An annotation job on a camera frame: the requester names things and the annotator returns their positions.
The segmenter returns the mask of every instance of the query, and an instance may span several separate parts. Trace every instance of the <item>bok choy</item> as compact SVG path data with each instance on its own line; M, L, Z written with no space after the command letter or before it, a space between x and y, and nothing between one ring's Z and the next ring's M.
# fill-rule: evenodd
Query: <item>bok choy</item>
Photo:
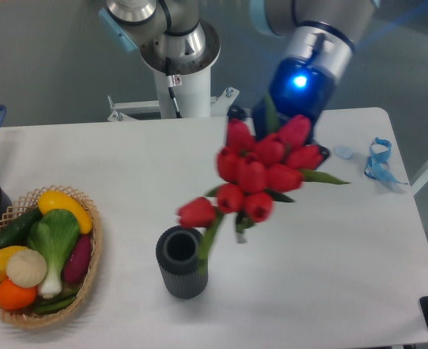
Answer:
M47 212L39 224L32 227L28 245L42 254L47 263L47 274L38 286L38 293L43 298L53 298L62 291L60 274L79 233L78 220L66 209Z

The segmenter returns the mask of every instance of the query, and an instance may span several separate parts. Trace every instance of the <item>red tulip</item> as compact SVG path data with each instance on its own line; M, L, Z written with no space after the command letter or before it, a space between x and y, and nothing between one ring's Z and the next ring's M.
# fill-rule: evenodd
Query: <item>red tulip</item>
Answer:
M253 222L265 221L273 208L273 200L270 195L261 192L246 197L244 210Z
M238 185L246 193L258 193L267 186L267 176L264 164L254 153L241 158L238 164Z
M322 164L323 156L318 145L306 145L292 151L285 160L290 169L316 169Z
M238 173L240 157L231 148L224 147L217 154L217 171L219 176L227 182L235 182Z
M228 183L217 192L217 206L225 214L239 212L243 208L244 193L237 185Z
M283 159L285 156L285 145L278 134L271 133L256 143L254 152L266 167L270 167L278 164Z
M206 198L196 198L178 209L179 224L183 228L207 228L215 220L215 208Z
M267 181L270 189L279 193L298 189L302 185L304 175L282 164L276 164L267 170Z
M238 119L228 122L227 146L236 153L241 151L252 151L256 140L249 132L248 126Z
M294 151L306 143L311 129L312 123L307 117L304 115L296 115L278 130L278 135L284 143L288 143L291 150Z

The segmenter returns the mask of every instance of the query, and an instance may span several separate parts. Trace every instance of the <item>cucumber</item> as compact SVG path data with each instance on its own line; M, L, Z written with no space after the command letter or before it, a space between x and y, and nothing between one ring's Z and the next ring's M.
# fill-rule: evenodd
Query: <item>cucumber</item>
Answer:
M61 302L61 301L63 301L63 300L66 300L66 299L68 299L68 298L75 297L79 290L80 290L79 288L77 288L77 289L72 289L71 291L68 291L68 292L64 292L64 293L58 294L57 296L55 296L54 298L51 298L51 299L49 299L49 300L41 300L41 301L39 301L39 302L36 302L36 303L35 303L35 306L36 306L36 305L48 305L48 304L55 304L55 303Z
M76 296L72 296L59 302L50 302L47 304L35 305L33 307L33 312L36 315L53 314L68 307L71 303L75 302L75 299Z
M31 226L41 218L42 213L36 207L11 221L7 227L0 231L0 249L8 246L24 245Z

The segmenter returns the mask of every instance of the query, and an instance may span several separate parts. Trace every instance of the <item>purple eggplant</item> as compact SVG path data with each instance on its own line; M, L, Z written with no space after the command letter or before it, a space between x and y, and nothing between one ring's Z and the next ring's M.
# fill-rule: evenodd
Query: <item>purple eggplant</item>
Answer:
M63 281L68 284L79 284L88 272L91 262L91 237L81 235L63 268Z

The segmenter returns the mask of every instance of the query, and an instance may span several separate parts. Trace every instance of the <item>blue ribbon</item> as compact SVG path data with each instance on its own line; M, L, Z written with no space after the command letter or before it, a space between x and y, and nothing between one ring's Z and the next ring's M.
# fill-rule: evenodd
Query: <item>blue ribbon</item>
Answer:
M381 153L375 153L372 148L375 144L383 145L387 149ZM389 171L388 159L391 156L391 142L389 140L381 140L375 138L369 147L370 156L367 158L366 169L364 174L372 180L379 180L382 182L393 182L399 184L408 184L400 182Z

